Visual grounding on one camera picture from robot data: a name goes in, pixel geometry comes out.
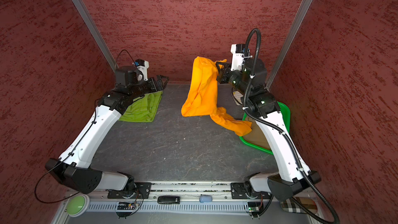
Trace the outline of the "lime green shorts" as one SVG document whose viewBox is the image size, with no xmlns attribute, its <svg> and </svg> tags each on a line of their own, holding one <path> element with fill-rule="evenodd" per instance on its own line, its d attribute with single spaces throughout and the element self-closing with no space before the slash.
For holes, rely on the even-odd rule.
<svg viewBox="0 0 398 224">
<path fill-rule="evenodd" d="M 158 111 L 163 91 L 145 94 L 130 105 L 119 121 L 124 122 L 153 122 Z"/>
</svg>

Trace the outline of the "orange shorts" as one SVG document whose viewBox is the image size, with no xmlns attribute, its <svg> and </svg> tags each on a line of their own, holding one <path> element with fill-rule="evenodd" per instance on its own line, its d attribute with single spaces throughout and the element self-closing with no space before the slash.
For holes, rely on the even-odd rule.
<svg viewBox="0 0 398 224">
<path fill-rule="evenodd" d="M 181 114 L 184 117 L 209 116 L 216 124 L 238 136 L 245 136 L 252 131 L 252 123 L 236 120 L 224 107 L 217 106 L 218 74 L 214 61 L 203 57 L 194 59 L 190 90 Z"/>
</svg>

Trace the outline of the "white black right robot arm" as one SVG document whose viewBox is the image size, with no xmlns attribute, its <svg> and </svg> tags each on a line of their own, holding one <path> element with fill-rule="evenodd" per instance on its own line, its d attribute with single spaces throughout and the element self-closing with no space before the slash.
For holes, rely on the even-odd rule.
<svg viewBox="0 0 398 224">
<path fill-rule="evenodd" d="M 243 110 L 263 132 L 277 162 L 278 173 L 260 173 L 249 179 L 252 190 L 269 192 L 277 200 L 285 201 L 310 187 L 305 177 L 313 184 L 320 182 L 321 177 L 308 167 L 296 150 L 275 97 L 263 85 L 250 79 L 251 66 L 252 60 L 248 60 L 241 71 L 232 71 L 231 63 L 217 62 L 217 81 L 228 83 L 243 94 Z"/>
</svg>

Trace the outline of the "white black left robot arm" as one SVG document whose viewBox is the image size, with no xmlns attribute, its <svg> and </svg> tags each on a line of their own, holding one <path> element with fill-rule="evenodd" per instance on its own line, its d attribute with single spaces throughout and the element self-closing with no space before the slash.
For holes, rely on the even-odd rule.
<svg viewBox="0 0 398 224">
<path fill-rule="evenodd" d="M 96 103 L 94 113 L 84 129 L 58 159 L 50 158 L 45 168 L 58 183 L 89 194 L 97 190 L 111 190 L 125 198 L 136 192 L 134 178 L 125 173 L 103 172 L 92 169 L 92 159 L 111 127 L 127 108 L 140 97 L 165 89 L 169 78 L 158 75 L 134 83 L 122 80 L 106 92 Z"/>
</svg>

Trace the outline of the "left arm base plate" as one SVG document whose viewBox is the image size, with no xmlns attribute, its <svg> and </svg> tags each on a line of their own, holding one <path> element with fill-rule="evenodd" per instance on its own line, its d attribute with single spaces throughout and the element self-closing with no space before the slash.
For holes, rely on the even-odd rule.
<svg viewBox="0 0 398 224">
<path fill-rule="evenodd" d="M 108 199 L 122 199 L 122 200 L 135 200 L 135 199 L 148 199 L 151 191 L 152 183 L 134 183 L 134 188 L 132 190 L 109 190 L 107 198 Z"/>
</svg>

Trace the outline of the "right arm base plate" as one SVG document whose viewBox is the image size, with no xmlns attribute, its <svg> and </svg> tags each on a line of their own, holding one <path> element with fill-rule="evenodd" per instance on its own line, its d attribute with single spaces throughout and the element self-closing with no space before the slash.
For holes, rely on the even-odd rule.
<svg viewBox="0 0 398 224">
<path fill-rule="evenodd" d="M 267 192 L 254 191 L 251 184 L 245 183 L 230 183 L 232 199 L 270 199 L 271 196 Z"/>
</svg>

